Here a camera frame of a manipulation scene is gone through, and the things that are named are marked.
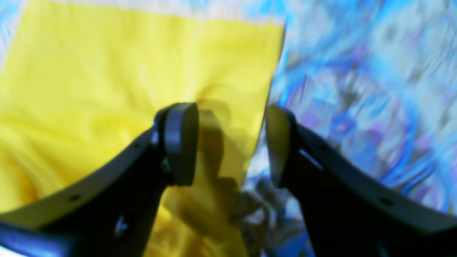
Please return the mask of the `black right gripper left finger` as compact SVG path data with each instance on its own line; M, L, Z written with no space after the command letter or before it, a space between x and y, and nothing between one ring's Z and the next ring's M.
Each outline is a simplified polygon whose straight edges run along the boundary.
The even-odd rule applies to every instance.
M168 186L190 186L196 103L161 109L153 126L93 174L1 214L2 257L140 257Z

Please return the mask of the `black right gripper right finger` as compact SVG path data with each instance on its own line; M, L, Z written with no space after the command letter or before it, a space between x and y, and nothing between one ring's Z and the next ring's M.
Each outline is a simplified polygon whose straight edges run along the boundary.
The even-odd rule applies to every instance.
M269 105L271 180L298 200L317 257L455 257L456 218L362 173L288 109Z

